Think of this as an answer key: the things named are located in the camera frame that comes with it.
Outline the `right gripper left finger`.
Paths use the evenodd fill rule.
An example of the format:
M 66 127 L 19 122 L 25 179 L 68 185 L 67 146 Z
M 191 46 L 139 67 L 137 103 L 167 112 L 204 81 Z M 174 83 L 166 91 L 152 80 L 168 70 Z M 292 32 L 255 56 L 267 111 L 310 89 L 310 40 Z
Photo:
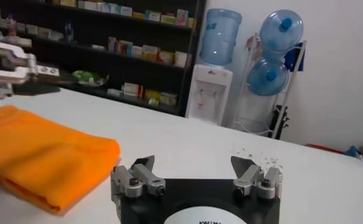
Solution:
M 138 158 L 130 168 L 115 166 L 111 172 L 111 196 L 125 195 L 139 198 L 144 187 L 149 195 L 162 197 L 166 192 L 166 180 L 152 173 L 155 156 Z

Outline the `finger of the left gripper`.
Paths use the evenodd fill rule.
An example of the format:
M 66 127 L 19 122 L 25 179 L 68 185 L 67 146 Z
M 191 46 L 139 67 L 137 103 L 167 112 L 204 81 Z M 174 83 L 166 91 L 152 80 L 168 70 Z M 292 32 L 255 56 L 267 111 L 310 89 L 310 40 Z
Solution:
M 12 44 L 0 42 L 0 56 L 13 65 L 12 71 L 0 70 L 0 83 L 23 84 L 27 81 L 57 83 L 60 71 L 57 68 L 39 65 L 34 54 Z
M 57 86 L 44 85 L 39 83 L 24 83 L 14 85 L 10 83 L 0 84 L 0 100 L 14 95 L 37 96 L 41 94 L 58 93 L 60 88 Z

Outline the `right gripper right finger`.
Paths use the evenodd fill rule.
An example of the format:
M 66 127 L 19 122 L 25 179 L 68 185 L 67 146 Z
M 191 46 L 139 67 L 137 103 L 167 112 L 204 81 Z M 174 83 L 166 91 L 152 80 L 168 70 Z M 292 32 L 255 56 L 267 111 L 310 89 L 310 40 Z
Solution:
M 263 200 L 281 198 L 283 174 L 280 169 L 270 167 L 267 171 L 255 164 L 251 159 L 237 156 L 231 157 L 231 165 L 237 178 L 233 180 L 236 198 L 245 198 L 251 194 L 252 188 L 257 188 L 257 196 Z

